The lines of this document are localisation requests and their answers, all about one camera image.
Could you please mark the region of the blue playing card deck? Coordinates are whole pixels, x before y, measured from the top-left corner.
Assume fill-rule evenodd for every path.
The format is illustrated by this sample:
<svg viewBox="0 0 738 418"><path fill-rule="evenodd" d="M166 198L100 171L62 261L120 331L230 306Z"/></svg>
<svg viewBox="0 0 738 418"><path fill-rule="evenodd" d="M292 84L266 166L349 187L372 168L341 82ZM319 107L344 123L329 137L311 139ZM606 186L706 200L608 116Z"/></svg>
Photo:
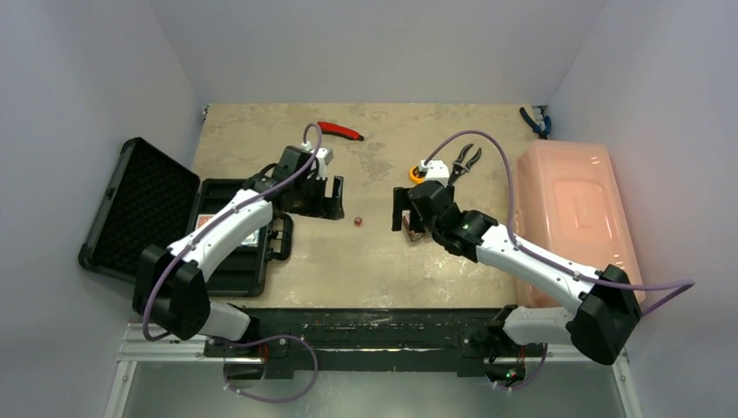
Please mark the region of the blue playing card deck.
<svg viewBox="0 0 738 418"><path fill-rule="evenodd" d="M252 248L258 247L259 246L259 235L260 235L259 230L254 231L241 242L241 246L252 247Z"/></svg>

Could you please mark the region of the blue handled pliers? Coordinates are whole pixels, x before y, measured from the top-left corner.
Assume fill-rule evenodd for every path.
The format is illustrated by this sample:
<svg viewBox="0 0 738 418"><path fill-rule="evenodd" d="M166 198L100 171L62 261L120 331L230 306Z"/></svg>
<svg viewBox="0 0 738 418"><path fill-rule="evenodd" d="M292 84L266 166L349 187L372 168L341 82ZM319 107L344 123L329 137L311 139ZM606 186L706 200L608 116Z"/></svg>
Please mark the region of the blue handled pliers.
<svg viewBox="0 0 738 418"><path fill-rule="evenodd" d="M525 107L520 107L519 113L539 139L548 140L552 128L552 120L545 113L544 107L533 106L531 112L528 112Z"/></svg>

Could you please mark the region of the red playing card deck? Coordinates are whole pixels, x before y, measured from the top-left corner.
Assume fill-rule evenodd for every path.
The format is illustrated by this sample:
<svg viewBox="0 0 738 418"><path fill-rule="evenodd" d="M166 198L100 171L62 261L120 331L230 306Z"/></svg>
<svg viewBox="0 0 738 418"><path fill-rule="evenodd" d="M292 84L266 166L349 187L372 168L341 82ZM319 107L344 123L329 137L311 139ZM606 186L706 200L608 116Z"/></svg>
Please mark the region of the red playing card deck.
<svg viewBox="0 0 738 418"><path fill-rule="evenodd" d="M199 214L196 218L195 229L200 229L201 227L206 225L213 217L213 214Z"/></svg>

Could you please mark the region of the pink plastic storage bin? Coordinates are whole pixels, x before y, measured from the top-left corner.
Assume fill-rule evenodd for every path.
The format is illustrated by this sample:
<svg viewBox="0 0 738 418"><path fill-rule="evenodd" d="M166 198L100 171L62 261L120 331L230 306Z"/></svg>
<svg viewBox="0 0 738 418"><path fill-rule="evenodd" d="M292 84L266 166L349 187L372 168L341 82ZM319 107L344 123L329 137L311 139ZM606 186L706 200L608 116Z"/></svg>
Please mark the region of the pink plastic storage bin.
<svg viewBox="0 0 738 418"><path fill-rule="evenodd" d="M516 162L513 191L521 238L577 263L617 266L642 284L606 146L535 140Z"/></svg>

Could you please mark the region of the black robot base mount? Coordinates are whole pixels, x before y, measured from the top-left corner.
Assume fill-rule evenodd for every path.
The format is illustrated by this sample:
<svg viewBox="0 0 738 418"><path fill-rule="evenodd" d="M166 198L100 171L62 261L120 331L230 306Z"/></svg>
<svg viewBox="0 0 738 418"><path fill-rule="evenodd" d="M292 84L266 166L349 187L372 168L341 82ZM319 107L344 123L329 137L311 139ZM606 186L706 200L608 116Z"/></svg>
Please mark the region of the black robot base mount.
<svg viewBox="0 0 738 418"><path fill-rule="evenodd" d="M210 337L205 356L250 365L258 377L297 371L431 372L504 377L504 367L533 371L541 344L519 346L502 329L502 308L249 308L257 328L235 347Z"/></svg>

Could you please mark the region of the brown black poker chip stack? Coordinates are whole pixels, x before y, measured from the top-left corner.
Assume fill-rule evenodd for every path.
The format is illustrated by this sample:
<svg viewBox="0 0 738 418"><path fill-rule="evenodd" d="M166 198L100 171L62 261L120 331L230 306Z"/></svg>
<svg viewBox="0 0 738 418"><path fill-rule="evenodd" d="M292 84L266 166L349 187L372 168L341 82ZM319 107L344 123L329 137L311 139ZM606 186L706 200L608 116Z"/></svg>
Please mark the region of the brown black poker chip stack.
<svg viewBox="0 0 738 418"><path fill-rule="evenodd" d="M408 239L414 243L426 237L426 229L419 215L409 212L402 218L402 226Z"/></svg>

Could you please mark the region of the yellow tape measure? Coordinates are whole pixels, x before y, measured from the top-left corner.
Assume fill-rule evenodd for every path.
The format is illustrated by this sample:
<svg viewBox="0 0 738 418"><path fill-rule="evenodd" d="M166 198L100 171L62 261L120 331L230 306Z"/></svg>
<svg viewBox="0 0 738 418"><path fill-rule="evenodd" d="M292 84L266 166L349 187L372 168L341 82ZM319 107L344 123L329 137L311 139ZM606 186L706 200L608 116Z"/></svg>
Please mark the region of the yellow tape measure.
<svg viewBox="0 0 738 418"><path fill-rule="evenodd" d="M413 166L408 173L409 179L415 185L421 184L425 179L425 175L426 174L420 170L418 165Z"/></svg>

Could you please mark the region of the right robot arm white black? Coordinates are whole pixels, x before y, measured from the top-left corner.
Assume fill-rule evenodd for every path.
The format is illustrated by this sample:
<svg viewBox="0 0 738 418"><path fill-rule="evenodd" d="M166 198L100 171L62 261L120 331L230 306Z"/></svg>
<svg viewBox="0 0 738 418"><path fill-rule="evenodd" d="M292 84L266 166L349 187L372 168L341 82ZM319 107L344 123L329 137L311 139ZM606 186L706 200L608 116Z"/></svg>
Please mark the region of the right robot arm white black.
<svg viewBox="0 0 738 418"><path fill-rule="evenodd" d="M462 211L452 187L437 181L392 191L392 229L403 218L416 233L427 233L448 253L501 270L549 295L554 308L516 307L488 341L499 354L520 345L570 343L589 360L612 365L643 313L636 287L617 266L602 269L567 260L518 237L497 219Z"/></svg>

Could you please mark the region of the red utility knife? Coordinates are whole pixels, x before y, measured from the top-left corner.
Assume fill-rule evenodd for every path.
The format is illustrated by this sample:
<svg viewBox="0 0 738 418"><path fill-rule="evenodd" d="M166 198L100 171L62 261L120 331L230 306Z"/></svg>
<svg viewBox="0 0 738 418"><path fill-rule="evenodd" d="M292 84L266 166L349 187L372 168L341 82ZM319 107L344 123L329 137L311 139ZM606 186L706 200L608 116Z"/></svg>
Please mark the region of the red utility knife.
<svg viewBox="0 0 738 418"><path fill-rule="evenodd" d="M320 130L324 135L332 135L339 138L344 138L350 141L357 141L357 142L363 142L365 140L365 137L361 135L359 132L344 127L342 125L337 125L331 122L326 121L318 121L317 125L319 126Z"/></svg>

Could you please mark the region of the black handled pliers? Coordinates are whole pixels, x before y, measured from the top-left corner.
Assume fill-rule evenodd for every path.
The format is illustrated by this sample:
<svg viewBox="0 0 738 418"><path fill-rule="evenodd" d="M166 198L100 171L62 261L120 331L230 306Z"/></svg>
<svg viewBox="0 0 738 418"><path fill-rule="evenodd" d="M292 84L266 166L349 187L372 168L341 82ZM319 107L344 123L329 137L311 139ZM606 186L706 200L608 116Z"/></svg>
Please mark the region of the black handled pliers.
<svg viewBox="0 0 738 418"><path fill-rule="evenodd" d="M454 185L454 183L463 175L469 173L472 167L480 160L482 156L482 150L480 147L476 148L476 151L471 157L468 157L469 152L474 148L474 144L466 144L460 150L458 157L453 161L451 173L448 180L448 185Z"/></svg>

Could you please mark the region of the black poker set case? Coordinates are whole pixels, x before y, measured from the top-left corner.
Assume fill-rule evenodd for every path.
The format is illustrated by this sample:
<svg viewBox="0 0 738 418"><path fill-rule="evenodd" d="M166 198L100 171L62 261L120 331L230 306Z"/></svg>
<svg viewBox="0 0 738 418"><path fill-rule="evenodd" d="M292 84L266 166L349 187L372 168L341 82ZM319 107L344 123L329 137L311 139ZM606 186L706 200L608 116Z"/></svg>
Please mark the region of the black poker set case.
<svg viewBox="0 0 738 418"><path fill-rule="evenodd" d="M79 265L93 273L132 283L140 255L195 230L199 214L215 214L230 201L242 179L201 179L143 138L125 141ZM292 219L282 214L261 228L259 246L239 246L210 277L210 295L256 297L265 290L267 264L292 253Z"/></svg>

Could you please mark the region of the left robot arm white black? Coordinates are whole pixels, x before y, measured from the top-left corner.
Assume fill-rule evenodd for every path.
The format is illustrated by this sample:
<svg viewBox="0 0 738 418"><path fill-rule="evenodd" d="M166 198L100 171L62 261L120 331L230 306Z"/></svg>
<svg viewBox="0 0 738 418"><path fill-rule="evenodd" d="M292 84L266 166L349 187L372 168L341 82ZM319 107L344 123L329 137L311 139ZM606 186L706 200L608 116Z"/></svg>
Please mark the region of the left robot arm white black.
<svg viewBox="0 0 738 418"><path fill-rule="evenodd" d="M236 355L254 353L259 332L242 310L211 300L207 283L217 267L253 233L281 213L343 219L343 179L325 193L332 149L287 146L279 162L246 179L203 225L170 243L150 245L138 262L132 306L145 323L188 340L196 334L225 340Z"/></svg>

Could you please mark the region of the aluminium frame rail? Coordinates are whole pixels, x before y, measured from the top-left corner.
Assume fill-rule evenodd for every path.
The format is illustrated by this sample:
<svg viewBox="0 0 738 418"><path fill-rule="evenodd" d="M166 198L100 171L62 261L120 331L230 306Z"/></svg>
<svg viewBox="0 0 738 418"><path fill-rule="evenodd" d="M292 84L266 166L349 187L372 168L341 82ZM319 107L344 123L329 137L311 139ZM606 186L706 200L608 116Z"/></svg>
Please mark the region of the aluminium frame rail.
<svg viewBox="0 0 738 418"><path fill-rule="evenodd" d="M344 372L323 368L310 391L285 404L225 389L224 361L205 340L150 343L128 326L104 411L108 417L641 417L628 359L598 366L552 346L524 388L506 392L452 373Z"/></svg>

